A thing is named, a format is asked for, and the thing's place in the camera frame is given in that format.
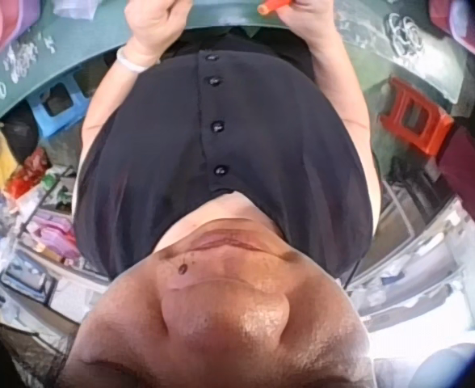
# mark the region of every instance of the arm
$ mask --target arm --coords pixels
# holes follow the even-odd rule
[[[277,12],[308,44],[318,87],[333,105],[354,143],[367,179],[375,230],[381,192],[370,145],[370,119],[355,70],[334,26],[333,0],[296,0]]]
[[[158,62],[161,53],[141,53],[137,45],[135,38],[131,38],[124,46],[123,53],[129,61],[144,67],[151,67]],[[86,154],[108,117],[124,102],[138,75],[119,61],[108,70],[92,97],[83,121],[82,156]]]
[[[132,37],[123,48],[135,65],[149,68],[182,34],[192,0],[129,0],[124,13]],[[138,73],[116,61],[95,92],[82,127],[82,159],[108,117],[124,102]]]

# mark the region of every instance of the skin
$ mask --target skin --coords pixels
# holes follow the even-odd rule
[[[191,0],[130,0],[124,55],[151,67],[185,28]],[[367,105],[331,0],[278,11],[313,55],[317,84],[364,168],[374,228],[380,208]],[[82,129],[82,160],[137,74],[116,62]],[[239,192],[176,222],[153,254],[121,274],[82,323],[64,386],[373,386],[368,337],[340,286],[290,247]]]
[[[116,279],[81,325],[62,380],[364,386],[367,351],[364,326],[330,276],[266,226],[222,219]]]

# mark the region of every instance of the black sleeveless top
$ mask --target black sleeveless top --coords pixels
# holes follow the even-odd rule
[[[199,51],[143,73],[78,179],[78,247],[110,278],[233,191],[331,276],[372,241],[367,182],[338,114],[306,75],[261,53]]]

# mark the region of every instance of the hand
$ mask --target hand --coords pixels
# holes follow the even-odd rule
[[[325,43],[327,36],[336,32],[334,0],[293,0],[290,6],[279,8],[277,15],[310,49]]]
[[[133,36],[124,55],[152,65],[180,37],[191,7],[192,0],[129,0],[124,14]]]

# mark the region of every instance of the lips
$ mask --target lips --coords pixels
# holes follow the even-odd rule
[[[270,247],[248,230],[211,230],[195,238],[189,244],[189,251],[205,251],[208,249],[230,245],[248,251],[261,251],[273,254]]]

